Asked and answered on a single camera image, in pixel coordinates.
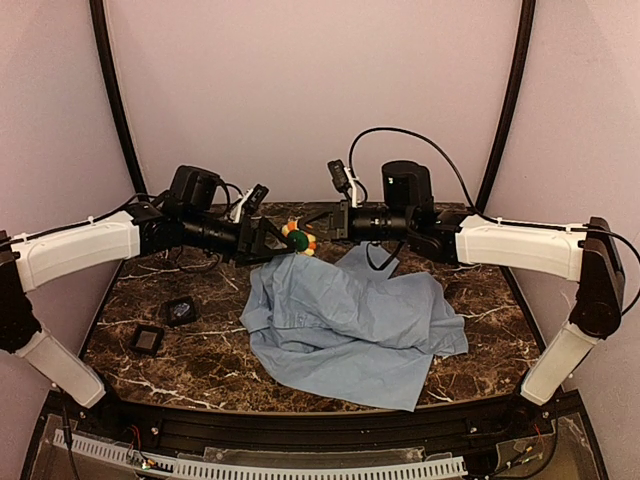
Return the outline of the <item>plush sunflower brooch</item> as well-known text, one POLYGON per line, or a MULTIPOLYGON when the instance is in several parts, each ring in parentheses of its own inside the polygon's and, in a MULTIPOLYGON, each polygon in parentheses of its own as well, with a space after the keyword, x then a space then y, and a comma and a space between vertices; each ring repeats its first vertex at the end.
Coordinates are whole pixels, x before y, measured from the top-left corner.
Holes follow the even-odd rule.
POLYGON ((306 256, 314 256, 317 239, 312 233, 302 230, 297 220, 288 221, 281 228, 281 233, 292 243, 295 252, 306 256))

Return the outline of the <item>light blue shirt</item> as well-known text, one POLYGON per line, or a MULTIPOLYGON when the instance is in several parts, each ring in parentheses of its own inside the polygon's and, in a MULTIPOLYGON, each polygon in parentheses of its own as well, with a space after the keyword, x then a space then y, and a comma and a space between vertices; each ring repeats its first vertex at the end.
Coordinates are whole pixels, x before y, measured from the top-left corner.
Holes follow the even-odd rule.
POLYGON ((392 272, 373 271, 359 248, 335 264, 292 254, 254 269, 241 315, 252 352, 284 386, 414 410, 434 357, 469 344, 436 279, 392 272))

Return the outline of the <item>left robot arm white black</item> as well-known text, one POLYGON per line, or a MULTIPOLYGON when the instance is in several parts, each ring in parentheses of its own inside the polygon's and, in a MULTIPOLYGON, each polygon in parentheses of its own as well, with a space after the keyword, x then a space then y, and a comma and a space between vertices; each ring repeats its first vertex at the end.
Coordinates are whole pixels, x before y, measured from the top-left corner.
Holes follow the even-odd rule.
POLYGON ((1 349, 26 360, 79 406, 106 394, 98 374, 35 317, 28 293, 97 265, 189 246, 223 262, 255 265, 294 247, 268 219, 252 216, 268 190, 256 185, 215 213, 222 178, 181 165, 170 187, 152 201, 134 195, 114 212, 34 234, 1 237, 1 349))

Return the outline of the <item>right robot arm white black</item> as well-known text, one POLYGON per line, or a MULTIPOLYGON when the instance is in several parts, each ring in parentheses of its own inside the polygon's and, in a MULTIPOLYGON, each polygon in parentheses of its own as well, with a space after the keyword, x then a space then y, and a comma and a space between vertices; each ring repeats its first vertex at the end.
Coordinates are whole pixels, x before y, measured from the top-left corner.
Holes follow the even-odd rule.
POLYGON ((439 210, 429 170, 408 160, 382 166, 383 204, 358 204, 349 169, 340 160, 328 169, 345 198, 298 220, 303 231, 326 220, 323 236, 330 241, 397 241, 437 263, 518 268, 578 283, 573 310, 520 384, 523 399, 547 403, 589 352, 620 327, 625 274, 604 219, 543 225, 490 219, 468 209, 439 210))

